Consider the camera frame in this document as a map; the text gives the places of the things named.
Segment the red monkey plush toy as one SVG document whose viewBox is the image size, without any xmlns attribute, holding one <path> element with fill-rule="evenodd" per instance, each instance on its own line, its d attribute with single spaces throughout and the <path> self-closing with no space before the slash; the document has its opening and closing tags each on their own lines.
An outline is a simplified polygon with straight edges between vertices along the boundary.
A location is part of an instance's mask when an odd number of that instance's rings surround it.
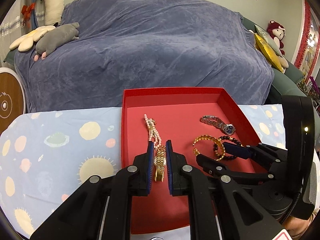
<svg viewBox="0 0 320 240">
<path fill-rule="evenodd" d="M 271 20 L 268 23 L 267 32 L 273 38 L 281 54 L 284 56 L 285 51 L 283 50 L 284 44 L 282 42 L 282 39 L 285 37 L 285 33 L 286 33 L 285 28 L 280 23 Z"/>
</svg>

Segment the cream long plush toy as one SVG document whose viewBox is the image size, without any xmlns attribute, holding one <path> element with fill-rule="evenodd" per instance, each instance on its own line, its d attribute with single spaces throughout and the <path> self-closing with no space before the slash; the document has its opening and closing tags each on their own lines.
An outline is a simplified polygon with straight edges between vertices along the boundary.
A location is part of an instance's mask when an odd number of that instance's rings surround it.
<svg viewBox="0 0 320 240">
<path fill-rule="evenodd" d="M 61 23 L 64 0 L 44 0 L 44 24 L 57 26 Z"/>
</svg>

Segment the cream plush under pillows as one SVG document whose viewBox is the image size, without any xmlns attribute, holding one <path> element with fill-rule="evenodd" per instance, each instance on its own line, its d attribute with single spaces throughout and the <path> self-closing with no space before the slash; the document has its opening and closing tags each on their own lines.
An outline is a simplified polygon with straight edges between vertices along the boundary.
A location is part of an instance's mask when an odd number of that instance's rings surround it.
<svg viewBox="0 0 320 240">
<path fill-rule="evenodd" d="M 281 66 L 284 68 L 284 69 L 287 69 L 289 67 L 289 63 L 287 61 L 287 59 L 285 59 L 285 57 L 283 56 L 278 56 L 278 59 L 279 59 L 279 62 L 281 64 Z"/>
</svg>

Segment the gold satin pillow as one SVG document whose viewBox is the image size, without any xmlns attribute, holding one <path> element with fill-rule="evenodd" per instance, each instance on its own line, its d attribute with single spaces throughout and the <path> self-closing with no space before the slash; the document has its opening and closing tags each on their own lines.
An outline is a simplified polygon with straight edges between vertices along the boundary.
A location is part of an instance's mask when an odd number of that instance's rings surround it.
<svg viewBox="0 0 320 240">
<path fill-rule="evenodd" d="M 274 52 L 274 50 L 270 47 L 267 42 L 260 37 L 257 33 L 254 34 L 255 44 L 267 59 L 267 61 L 272 65 L 272 67 L 276 68 L 280 72 L 284 73 L 284 68 L 282 67 L 278 56 Z"/>
</svg>

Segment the silver blue-dial wristwatch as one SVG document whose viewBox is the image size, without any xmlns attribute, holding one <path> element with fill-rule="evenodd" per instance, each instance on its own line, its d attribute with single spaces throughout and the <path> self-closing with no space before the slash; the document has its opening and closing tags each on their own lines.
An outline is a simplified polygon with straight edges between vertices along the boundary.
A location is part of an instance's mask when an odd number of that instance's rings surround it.
<svg viewBox="0 0 320 240">
<path fill-rule="evenodd" d="M 233 135 L 236 131 L 233 124 L 226 124 L 217 116 L 204 115 L 200 118 L 200 122 L 214 126 L 225 135 Z"/>
</svg>

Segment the gold cuff bangle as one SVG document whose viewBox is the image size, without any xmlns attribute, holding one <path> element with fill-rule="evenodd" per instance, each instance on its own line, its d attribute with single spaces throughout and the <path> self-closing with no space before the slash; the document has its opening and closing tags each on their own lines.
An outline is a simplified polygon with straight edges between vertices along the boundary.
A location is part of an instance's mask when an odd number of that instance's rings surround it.
<svg viewBox="0 0 320 240">
<path fill-rule="evenodd" d="M 204 154 L 207 157 L 212 157 L 215 161 L 221 161 L 226 155 L 221 140 L 211 135 L 198 136 L 194 139 L 192 147 L 195 156 Z"/>
</svg>

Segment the red fringed wall hanging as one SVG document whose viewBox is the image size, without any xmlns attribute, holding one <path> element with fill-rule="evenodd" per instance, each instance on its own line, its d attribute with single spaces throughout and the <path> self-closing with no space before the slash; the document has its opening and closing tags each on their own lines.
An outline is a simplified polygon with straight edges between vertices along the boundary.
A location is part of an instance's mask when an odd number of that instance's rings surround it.
<svg viewBox="0 0 320 240">
<path fill-rule="evenodd" d="M 307 0 L 304 0 L 304 21 L 299 44 L 299 50 L 295 59 L 295 66 L 299 69 L 303 62 L 303 57 L 308 45 L 308 38 L 311 27 L 311 7 Z"/>
</svg>

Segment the round wooden white appliance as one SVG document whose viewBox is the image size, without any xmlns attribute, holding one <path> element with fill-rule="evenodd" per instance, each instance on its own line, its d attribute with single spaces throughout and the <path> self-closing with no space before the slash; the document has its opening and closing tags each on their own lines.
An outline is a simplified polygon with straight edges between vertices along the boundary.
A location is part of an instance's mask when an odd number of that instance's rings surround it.
<svg viewBox="0 0 320 240">
<path fill-rule="evenodd" d="M 25 94 L 16 72 L 1 67 L 1 133 L 20 115 L 26 113 Z"/>
</svg>

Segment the grey-green pillow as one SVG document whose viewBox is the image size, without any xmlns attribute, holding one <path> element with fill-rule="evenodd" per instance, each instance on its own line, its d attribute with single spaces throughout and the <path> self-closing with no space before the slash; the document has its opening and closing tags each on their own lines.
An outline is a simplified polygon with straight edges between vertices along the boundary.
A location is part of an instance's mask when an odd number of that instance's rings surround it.
<svg viewBox="0 0 320 240">
<path fill-rule="evenodd" d="M 282 53 L 280 51 L 279 45 L 274 41 L 270 34 L 257 24 L 255 24 L 254 26 L 257 34 L 266 41 L 266 43 L 276 52 L 277 55 L 281 56 Z"/>
</svg>

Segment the grey plush mole toy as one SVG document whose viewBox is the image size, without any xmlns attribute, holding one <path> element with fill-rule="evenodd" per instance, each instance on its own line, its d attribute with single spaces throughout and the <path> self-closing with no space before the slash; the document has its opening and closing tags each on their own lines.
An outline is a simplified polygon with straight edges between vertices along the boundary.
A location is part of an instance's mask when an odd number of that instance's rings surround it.
<svg viewBox="0 0 320 240">
<path fill-rule="evenodd" d="M 61 25 L 46 34 L 44 34 L 37 42 L 35 47 L 34 61 L 39 58 L 45 59 L 48 55 L 60 46 L 79 39 L 78 22 Z"/>
</svg>

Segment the gold wristwatch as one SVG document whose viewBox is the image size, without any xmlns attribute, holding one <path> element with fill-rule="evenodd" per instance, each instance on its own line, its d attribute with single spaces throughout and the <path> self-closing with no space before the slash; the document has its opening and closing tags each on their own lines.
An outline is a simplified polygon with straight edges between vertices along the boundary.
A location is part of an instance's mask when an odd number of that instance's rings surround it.
<svg viewBox="0 0 320 240">
<path fill-rule="evenodd" d="M 163 181 L 165 174 L 165 167 L 167 164 L 166 161 L 166 148 L 164 145 L 161 145 L 156 150 L 156 155 L 153 161 L 153 164 L 156 168 L 155 170 L 155 181 Z"/>
</svg>

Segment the blue-grey sofa blanket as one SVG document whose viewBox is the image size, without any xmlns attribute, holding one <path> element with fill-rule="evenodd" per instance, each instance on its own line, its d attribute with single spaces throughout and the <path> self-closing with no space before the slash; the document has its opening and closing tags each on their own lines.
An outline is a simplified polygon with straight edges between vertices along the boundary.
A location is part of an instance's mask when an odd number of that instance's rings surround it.
<svg viewBox="0 0 320 240">
<path fill-rule="evenodd" d="M 44 60 L 16 53 L 29 113 L 120 107 L 123 91 L 221 87 L 242 105 L 262 105 L 274 72 L 242 15 L 206 0 L 76 0 L 62 25 L 79 38 Z"/>
</svg>

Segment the cream flower cushion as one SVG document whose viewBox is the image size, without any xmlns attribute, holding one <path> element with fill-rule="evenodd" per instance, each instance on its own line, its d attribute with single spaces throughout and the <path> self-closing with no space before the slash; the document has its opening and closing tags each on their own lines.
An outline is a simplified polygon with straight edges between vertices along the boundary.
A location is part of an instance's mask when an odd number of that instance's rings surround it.
<svg viewBox="0 0 320 240">
<path fill-rule="evenodd" d="M 29 51 L 33 47 L 34 42 L 39 41 L 46 33 L 53 29 L 55 29 L 53 25 L 38 27 L 12 42 L 9 49 L 14 50 L 17 48 L 20 52 Z"/>
</svg>

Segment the red cardboard tray box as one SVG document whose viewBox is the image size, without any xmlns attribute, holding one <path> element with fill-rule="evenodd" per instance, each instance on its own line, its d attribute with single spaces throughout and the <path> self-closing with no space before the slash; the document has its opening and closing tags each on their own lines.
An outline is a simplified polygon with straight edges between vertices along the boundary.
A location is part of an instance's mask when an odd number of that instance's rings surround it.
<svg viewBox="0 0 320 240">
<path fill-rule="evenodd" d="M 153 118 L 163 141 L 170 140 L 175 152 L 196 166 L 193 141 L 199 135 L 220 137 L 222 132 L 200 122 L 215 115 L 235 126 L 235 137 L 243 145 L 255 146 L 260 139 L 254 128 L 222 88 L 170 87 L 127 89 L 123 94 L 121 117 L 121 163 L 129 166 L 136 155 L 148 148 L 145 119 Z M 134 197 L 131 211 L 133 234 L 156 233 L 189 225 L 188 198 L 173 197 L 168 181 L 153 182 L 147 197 Z"/>
</svg>

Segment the red ribbon bow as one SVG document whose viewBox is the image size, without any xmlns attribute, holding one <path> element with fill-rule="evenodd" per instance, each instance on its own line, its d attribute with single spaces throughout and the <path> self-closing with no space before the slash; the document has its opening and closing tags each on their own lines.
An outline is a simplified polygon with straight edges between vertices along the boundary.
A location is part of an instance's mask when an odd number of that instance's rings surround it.
<svg viewBox="0 0 320 240">
<path fill-rule="evenodd" d="M 30 21 L 31 18 L 31 13 L 35 9 L 35 2 L 31 3 L 29 6 L 24 5 L 21 10 L 21 14 L 23 16 L 23 23 L 22 25 L 25 26 L 26 24 L 29 24 L 28 22 Z"/>
</svg>

